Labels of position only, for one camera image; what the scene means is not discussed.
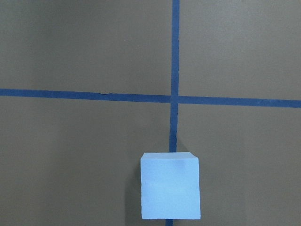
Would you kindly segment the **light blue foam block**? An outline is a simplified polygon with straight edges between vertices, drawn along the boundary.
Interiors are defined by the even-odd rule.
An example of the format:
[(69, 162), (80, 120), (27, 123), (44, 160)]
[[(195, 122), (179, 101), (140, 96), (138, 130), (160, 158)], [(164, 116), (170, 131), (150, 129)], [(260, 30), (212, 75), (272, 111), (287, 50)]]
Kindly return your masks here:
[(198, 157), (144, 153), (140, 166), (142, 219), (201, 218)]

